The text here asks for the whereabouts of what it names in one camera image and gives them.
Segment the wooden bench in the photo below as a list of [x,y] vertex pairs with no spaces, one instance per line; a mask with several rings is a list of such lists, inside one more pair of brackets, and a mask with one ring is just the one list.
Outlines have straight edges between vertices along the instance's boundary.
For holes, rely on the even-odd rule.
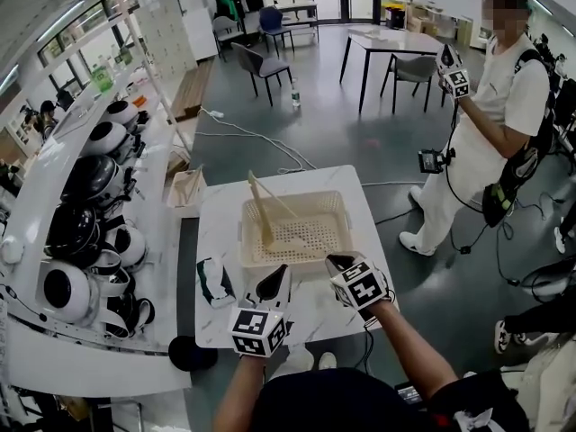
[[172,102],[172,113],[177,122],[195,118],[203,105],[203,96],[212,71],[213,58],[202,60],[200,64],[188,70],[176,90]]

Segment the person's left white shoe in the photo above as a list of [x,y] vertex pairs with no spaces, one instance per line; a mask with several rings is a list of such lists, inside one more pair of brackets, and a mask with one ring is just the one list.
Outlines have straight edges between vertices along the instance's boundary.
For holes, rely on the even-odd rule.
[[284,376],[307,372],[314,366],[314,355],[305,345],[290,346],[286,360],[274,372],[274,376]]

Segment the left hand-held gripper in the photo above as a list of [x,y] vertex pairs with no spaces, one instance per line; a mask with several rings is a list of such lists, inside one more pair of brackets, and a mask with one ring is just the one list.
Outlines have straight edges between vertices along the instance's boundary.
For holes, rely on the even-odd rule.
[[229,317],[229,335],[237,354],[270,357],[275,352],[289,332],[285,312],[291,294],[292,271],[287,264],[248,283]]

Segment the wooden clothes hanger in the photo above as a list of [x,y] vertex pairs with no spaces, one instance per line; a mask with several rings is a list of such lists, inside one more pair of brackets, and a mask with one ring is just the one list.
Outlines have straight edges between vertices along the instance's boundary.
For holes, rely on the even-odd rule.
[[[260,216],[261,239],[264,247],[268,251],[283,254],[293,252],[315,258],[323,258],[328,254],[334,252],[334,249],[330,246],[329,243],[327,243],[319,234],[317,234],[315,230],[310,229],[307,227],[306,224],[303,224],[301,221],[301,217],[295,211],[293,211],[286,203],[284,203],[278,196],[276,196],[269,189],[267,189],[256,178],[256,176],[251,170],[248,171],[247,181],[250,186],[250,190],[253,195],[253,199],[255,201],[256,208]],[[270,218],[266,211],[265,204],[260,196],[258,188],[262,188],[274,201],[279,203],[280,206],[284,208],[292,216],[293,219],[298,220],[299,223],[302,225],[303,229],[308,233],[308,235],[316,239],[321,244],[321,248],[320,249],[315,248],[305,238],[299,236],[298,233],[293,233],[291,229],[288,230],[290,235],[288,241],[277,239],[275,237],[275,234],[273,233],[272,222],[270,221]]]

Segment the white ornate chair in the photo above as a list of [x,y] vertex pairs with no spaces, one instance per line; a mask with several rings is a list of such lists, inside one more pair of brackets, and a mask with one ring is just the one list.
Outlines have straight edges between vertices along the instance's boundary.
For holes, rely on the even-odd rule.
[[542,338],[522,374],[518,402],[530,432],[576,432],[576,335]]

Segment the white curved shelf unit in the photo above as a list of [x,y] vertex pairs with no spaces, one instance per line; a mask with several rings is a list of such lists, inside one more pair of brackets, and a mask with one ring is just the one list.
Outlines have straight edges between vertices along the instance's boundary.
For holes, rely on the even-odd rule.
[[0,352],[4,381],[38,392],[80,397],[129,397],[190,386],[167,355],[176,336],[176,287],[180,222],[163,199],[168,158],[181,137],[166,96],[157,91],[144,138],[148,148],[136,163],[137,192],[123,214],[142,231],[148,245],[135,274],[140,295],[156,315],[134,337],[106,337],[102,319],[81,328],[53,318],[41,305],[43,249],[53,213],[86,140],[113,98],[137,68],[149,61],[141,45],[133,61],[100,97],[85,91],[59,124],[24,179],[0,246],[0,307],[6,341]]

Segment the narrow white table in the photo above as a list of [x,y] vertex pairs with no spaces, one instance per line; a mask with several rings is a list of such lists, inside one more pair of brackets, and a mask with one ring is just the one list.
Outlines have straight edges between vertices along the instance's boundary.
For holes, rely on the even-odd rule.
[[320,41],[318,6],[313,0],[290,4],[275,4],[282,14],[284,27],[310,35],[316,42]]

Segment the row of white black helmets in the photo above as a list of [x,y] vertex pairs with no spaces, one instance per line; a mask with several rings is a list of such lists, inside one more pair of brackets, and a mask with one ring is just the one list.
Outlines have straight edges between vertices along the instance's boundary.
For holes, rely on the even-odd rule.
[[134,163],[146,143],[149,115],[126,101],[110,103],[73,165],[44,246],[37,296],[57,320],[130,338],[155,318],[135,296],[133,271],[148,253],[144,234],[122,214],[137,191]]

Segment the small beige tray with sticks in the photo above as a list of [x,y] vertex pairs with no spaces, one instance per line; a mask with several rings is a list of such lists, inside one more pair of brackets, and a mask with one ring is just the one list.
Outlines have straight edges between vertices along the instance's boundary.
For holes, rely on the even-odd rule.
[[175,174],[166,204],[180,219],[199,218],[207,184],[203,165]]

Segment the person's right forearm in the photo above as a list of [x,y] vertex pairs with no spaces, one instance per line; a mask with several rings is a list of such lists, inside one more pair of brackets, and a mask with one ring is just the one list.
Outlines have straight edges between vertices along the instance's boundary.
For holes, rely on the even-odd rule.
[[377,318],[400,365],[423,400],[458,380],[452,366],[404,319],[390,302],[368,307]]

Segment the beige perforated plastic basket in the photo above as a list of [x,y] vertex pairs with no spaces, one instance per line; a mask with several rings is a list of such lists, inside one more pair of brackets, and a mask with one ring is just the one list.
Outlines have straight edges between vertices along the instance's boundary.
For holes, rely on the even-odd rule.
[[[353,248],[347,210],[343,197],[338,191],[299,193],[278,196],[300,217],[303,224],[315,230],[334,252]],[[298,220],[274,201],[271,197],[262,198],[272,222],[274,236],[288,241],[288,230],[298,233],[317,249],[321,244],[303,229]],[[325,257],[315,258],[298,253],[274,253],[268,251],[262,242],[260,216],[254,199],[243,203],[239,222],[239,263],[244,276],[249,279],[282,264],[287,264],[295,275],[315,275],[325,270]]]

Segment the person's dark shirt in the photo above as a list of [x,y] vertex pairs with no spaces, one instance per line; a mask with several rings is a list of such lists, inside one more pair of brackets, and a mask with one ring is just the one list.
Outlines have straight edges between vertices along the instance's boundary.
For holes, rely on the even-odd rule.
[[530,432],[499,373],[451,382],[422,408],[352,368],[283,375],[267,382],[248,432]]

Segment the black round stool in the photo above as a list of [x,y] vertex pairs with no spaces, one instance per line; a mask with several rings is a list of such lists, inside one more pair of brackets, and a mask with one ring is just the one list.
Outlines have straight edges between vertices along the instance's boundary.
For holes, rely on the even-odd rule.
[[177,336],[168,346],[171,363],[183,372],[207,370],[218,361],[218,351],[214,348],[199,347],[192,336]]

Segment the white locker cabinet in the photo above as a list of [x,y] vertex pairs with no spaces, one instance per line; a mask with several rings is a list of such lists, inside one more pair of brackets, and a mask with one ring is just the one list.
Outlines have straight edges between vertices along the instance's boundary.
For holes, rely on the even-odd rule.
[[179,0],[154,0],[133,14],[161,79],[180,77],[197,67]]

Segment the yellow black bin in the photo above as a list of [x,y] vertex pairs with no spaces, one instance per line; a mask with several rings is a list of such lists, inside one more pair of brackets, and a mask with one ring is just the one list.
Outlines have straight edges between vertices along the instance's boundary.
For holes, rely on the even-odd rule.
[[405,17],[407,4],[401,1],[383,1],[383,14],[385,16],[386,26],[394,30],[403,30],[405,28]]

